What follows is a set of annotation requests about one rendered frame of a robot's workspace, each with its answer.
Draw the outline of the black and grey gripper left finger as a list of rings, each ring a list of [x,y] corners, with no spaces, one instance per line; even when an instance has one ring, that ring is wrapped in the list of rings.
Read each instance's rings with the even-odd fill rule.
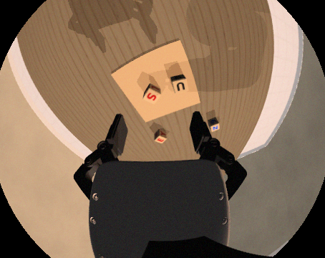
[[[125,147],[127,126],[122,114],[116,114],[110,126],[107,137],[97,145],[97,150],[89,154],[78,170],[74,173],[74,180],[85,196],[90,200],[92,177],[98,167],[109,161],[118,161]]]

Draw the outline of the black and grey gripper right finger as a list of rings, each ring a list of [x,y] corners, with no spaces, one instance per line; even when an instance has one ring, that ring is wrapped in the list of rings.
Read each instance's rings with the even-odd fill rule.
[[[228,176],[225,182],[228,200],[238,190],[247,176],[245,168],[235,160],[232,153],[220,146],[216,138],[212,138],[206,122],[199,111],[195,111],[190,123],[190,134],[193,140],[195,152],[200,154],[199,159],[206,159],[216,162],[221,170]],[[210,134],[210,135],[209,135]]]

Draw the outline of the tan flat mat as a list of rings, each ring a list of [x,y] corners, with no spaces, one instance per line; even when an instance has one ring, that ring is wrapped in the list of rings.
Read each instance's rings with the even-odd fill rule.
[[[145,122],[200,103],[180,40],[134,59],[111,75]],[[175,94],[170,78],[176,75],[185,75],[188,91]],[[161,96],[154,105],[143,100],[149,84],[161,89]]]

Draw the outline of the tan block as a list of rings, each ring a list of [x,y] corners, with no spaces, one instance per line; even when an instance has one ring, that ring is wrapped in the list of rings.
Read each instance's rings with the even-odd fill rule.
[[[209,125],[211,132],[220,129],[219,122],[218,122],[217,118],[212,118],[212,119],[208,120],[208,125]]]
[[[147,86],[147,89],[144,92],[143,100],[155,104],[160,96],[161,96],[161,89],[152,84],[149,84]]]
[[[175,94],[188,91],[187,79],[184,75],[176,75],[170,78]]]
[[[159,143],[163,143],[167,139],[166,132],[163,130],[158,129],[154,136],[154,141]]]

